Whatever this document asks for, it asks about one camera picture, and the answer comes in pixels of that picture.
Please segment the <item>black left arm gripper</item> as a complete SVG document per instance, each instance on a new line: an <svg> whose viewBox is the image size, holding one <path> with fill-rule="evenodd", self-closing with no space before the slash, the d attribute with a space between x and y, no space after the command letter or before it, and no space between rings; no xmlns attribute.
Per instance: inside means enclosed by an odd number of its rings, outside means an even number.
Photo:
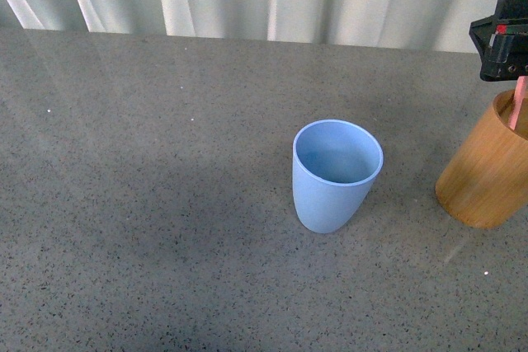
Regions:
<svg viewBox="0 0 528 352"><path fill-rule="evenodd" d="M527 0L497 0L493 15L470 24L469 36L485 82L513 81L527 74Z"/></svg>

